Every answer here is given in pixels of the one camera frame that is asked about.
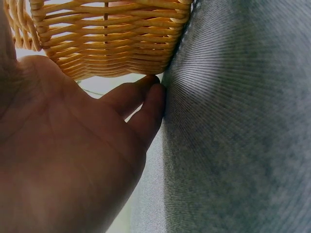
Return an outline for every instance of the hand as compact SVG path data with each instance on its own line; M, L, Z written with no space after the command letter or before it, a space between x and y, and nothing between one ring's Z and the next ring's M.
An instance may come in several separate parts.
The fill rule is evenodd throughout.
M48 58L17 61L5 23L2 18L0 232L103 232L140 178L165 90L147 76L93 99Z

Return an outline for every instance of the basket weave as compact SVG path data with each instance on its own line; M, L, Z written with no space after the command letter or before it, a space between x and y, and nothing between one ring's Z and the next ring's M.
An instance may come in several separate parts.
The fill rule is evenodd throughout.
M4 1L15 46L44 49L65 74L77 80L162 73L189 18L192 3L192 0L28 1Z

